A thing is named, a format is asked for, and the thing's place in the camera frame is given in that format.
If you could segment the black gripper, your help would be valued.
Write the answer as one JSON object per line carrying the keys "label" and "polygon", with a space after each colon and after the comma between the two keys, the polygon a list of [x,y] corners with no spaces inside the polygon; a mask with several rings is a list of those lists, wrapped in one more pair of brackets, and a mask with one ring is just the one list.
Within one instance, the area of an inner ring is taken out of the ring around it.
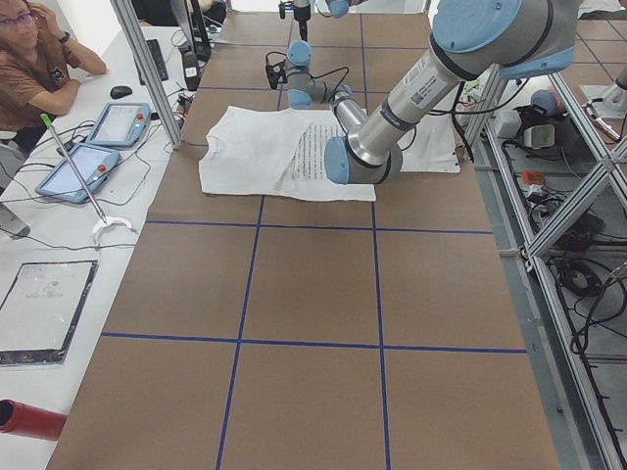
{"label": "black gripper", "polygon": [[[273,64],[270,60],[271,56],[281,57],[281,60]],[[265,76],[271,89],[277,89],[280,85],[288,83],[286,62],[286,53],[269,51],[265,54]]]}
{"label": "black gripper", "polygon": [[310,0],[280,1],[278,4],[279,17],[284,20],[287,12],[292,12],[294,20],[298,22],[300,38],[308,41],[308,21],[312,16]]}

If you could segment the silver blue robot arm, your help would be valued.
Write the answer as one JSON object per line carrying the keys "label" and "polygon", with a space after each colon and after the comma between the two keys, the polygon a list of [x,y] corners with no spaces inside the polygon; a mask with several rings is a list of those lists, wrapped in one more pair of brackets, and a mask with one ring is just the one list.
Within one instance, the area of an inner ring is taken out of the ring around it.
{"label": "silver blue robot arm", "polygon": [[[311,0],[292,0],[292,1],[280,1],[278,3],[279,17],[284,20],[286,14],[291,12],[293,14],[294,21],[298,24],[300,38],[304,41],[308,41],[309,29],[308,22],[312,18],[313,1]],[[328,9],[328,17],[339,19],[349,12],[351,7],[358,6],[362,1],[348,1],[348,0],[326,0],[326,8]]]}
{"label": "silver blue robot arm", "polygon": [[350,88],[311,75],[312,50],[292,42],[283,61],[266,64],[270,87],[284,84],[289,104],[307,109],[327,104],[344,132],[324,150],[327,177],[337,184],[380,184],[403,163],[399,140],[457,85],[492,65],[505,80],[547,75],[567,68],[574,57],[579,4],[576,1],[442,1],[429,49],[371,115]]}

